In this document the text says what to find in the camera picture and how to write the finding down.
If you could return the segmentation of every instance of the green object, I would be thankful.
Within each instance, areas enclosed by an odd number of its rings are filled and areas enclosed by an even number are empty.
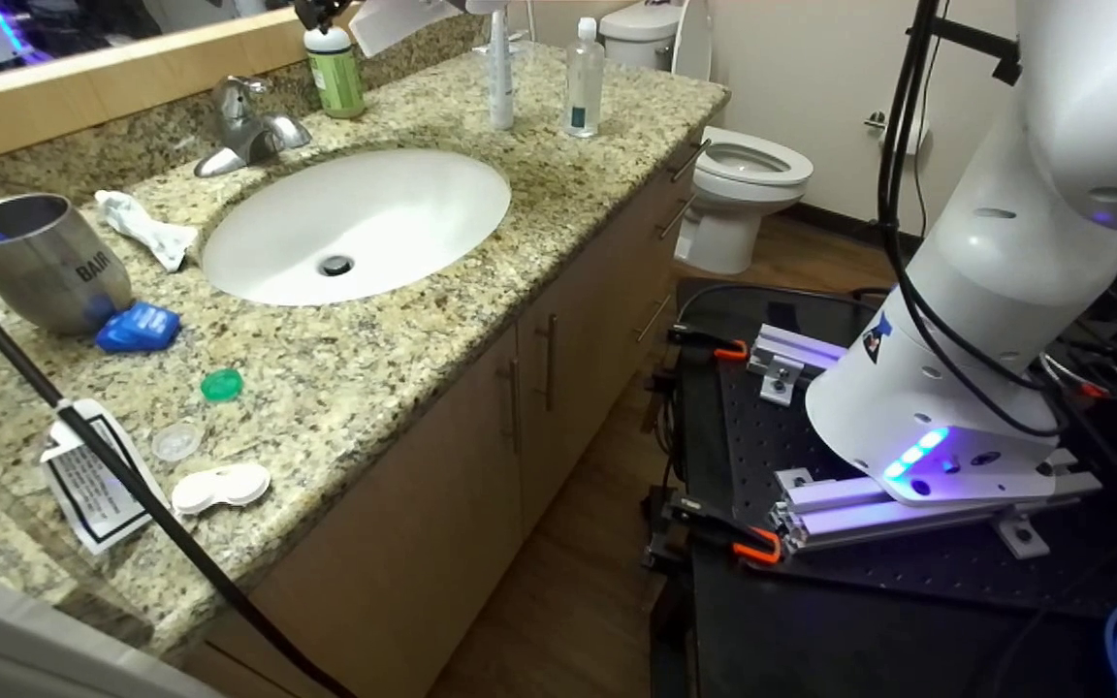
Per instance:
[[[235,402],[244,396],[244,376],[230,363],[201,376],[204,402]]]
[[[359,67],[353,57],[353,35],[341,27],[302,31],[311,50],[311,72],[323,96],[323,112],[337,119],[355,119],[365,112]]]

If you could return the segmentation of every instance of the bottle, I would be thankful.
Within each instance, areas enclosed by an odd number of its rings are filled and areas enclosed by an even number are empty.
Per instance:
[[[355,119],[365,112],[365,88],[353,57],[353,35],[341,27],[311,27],[302,31],[302,47],[311,50],[323,112],[333,119]]]
[[[581,14],[576,41],[565,50],[565,132],[594,138],[602,119],[602,70],[605,47],[597,41],[597,18]]]

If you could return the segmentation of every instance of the mirror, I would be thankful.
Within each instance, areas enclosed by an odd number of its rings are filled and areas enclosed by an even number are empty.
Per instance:
[[[288,5],[289,0],[0,0],[0,72]]]

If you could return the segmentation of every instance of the white sink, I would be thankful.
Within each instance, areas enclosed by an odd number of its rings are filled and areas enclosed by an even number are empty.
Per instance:
[[[355,151],[232,204],[201,247],[212,288],[269,305],[323,305],[420,282],[469,257],[510,186],[455,151]]]

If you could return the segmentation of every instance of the faucet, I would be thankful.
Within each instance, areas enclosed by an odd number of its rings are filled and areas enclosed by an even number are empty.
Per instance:
[[[311,132],[289,115],[261,115],[250,96],[263,80],[223,76],[217,88],[219,146],[199,162],[199,178],[217,178],[248,162],[270,162],[279,151],[307,146]]]

